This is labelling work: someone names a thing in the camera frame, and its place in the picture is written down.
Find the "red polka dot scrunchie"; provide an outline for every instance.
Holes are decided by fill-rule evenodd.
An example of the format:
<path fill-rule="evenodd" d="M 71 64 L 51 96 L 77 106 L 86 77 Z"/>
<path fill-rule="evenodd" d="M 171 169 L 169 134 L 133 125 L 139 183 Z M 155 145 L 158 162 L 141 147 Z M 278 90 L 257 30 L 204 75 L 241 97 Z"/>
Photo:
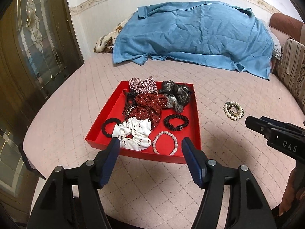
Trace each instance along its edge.
<path fill-rule="evenodd" d="M 138 120 L 151 120 L 152 128 L 155 128 L 161 120 L 162 108 L 167 105 L 167 98 L 162 94 L 144 93 L 135 98 L 137 107 L 129 114 Z"/>

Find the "sofa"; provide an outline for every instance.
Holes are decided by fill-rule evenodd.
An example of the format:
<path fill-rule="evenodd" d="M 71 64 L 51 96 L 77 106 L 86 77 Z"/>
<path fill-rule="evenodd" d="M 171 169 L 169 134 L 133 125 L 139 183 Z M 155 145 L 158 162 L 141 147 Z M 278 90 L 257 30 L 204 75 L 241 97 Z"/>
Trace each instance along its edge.
<path fill-rule="evenodd" d="M 274 73 L 305 112 L 305 24 L 275 13 L 270 19 L 270 28 L 282 47 L 281 59 L 273 66 Z"/>

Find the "screw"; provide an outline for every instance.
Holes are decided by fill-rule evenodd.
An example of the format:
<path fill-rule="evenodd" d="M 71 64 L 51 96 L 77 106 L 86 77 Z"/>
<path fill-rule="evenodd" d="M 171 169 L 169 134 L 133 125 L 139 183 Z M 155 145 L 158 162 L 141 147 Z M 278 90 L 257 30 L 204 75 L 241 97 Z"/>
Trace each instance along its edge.
<path fill-rule="evenodd" d="M 242 171 L 247 171 L 249 168 L 248 168 L 247 165 L 241 165 L 241 166 L 240 166 L 240 169 L 241 169 Z"/>
<path fill-rule="evenodd" d="M 214 166 L 214 165 L 216 165 L 216 161 L 213 160 L 213 159 L 210 159 L 210 160 L 208 161 L 208 164 L 211 165 L 211 166 Z"/>
<path fill-rule="evenodd" d="M 88 160 L 88 161 L 86 162 L 86 165 L 87 165 L 87 166 L 94 165 L 94 161 L 93 161 L 93 160 Z"/>
<path fill-rule="evenodd" d="M 55 172 L 59 172 L 59 171 L 61 171 L 63 169 L 63 167 L 62 166 L 56 166 L 55 168 L 54 168 L 54 171 Z"/>

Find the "black hair tie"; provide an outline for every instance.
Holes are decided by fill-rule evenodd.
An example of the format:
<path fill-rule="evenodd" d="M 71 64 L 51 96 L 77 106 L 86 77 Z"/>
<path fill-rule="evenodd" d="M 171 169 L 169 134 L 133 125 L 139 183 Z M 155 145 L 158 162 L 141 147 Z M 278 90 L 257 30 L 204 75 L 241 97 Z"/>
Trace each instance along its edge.
<path fill-rule="evenodd" d="M 173 119 L 173 118 L 178 118 L 178 119 L 181 119 L 184 121 L 184 124 L 183 125 L 178 125 L 176 127 L 174 127 L 172 124 L 170 124 L 169 120 L 170 119 Z M 181 114 L 171 114 L 169 116 L 167 116 L 165 119 L 164 119 L 164 125 L 172 130 L 172 131 L 181 131 L 184 127 L 187 127 L 189 125 L 189 120 L 186 116 L 183 116 Z"/>
<path fill-rule="evenodd" d="M 102 125 L 102 127 L 101 127 L 102 133 L 103 133 L 107 138 L 111 138 L 111 137 L 112 137 L 112 134 L 109 134 L 109 133 L 106 132 L 106 126 L 107 126 L 108 124 L 110 124 L 110 123 L 113 123 L 113 122 L 115 122 L 117 125 L 122 124 L 122 122 L 121 122 L 118 118 L 109 118 L 108 120 L 106 120 L 106 121 L 103 123 L 103 125 Z"/>

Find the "blue blanket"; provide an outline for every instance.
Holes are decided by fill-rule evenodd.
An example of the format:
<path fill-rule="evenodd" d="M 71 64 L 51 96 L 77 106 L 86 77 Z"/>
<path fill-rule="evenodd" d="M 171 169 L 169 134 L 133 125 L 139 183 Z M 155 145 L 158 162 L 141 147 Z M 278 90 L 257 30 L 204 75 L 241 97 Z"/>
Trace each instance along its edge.
<path fill-rule="evenodd" d="M 138 8 L 116 38 L 113 62 L 170 57 L 269 79 L 272 50 L 271 36 L 250 8 L 169 2 Z"/>

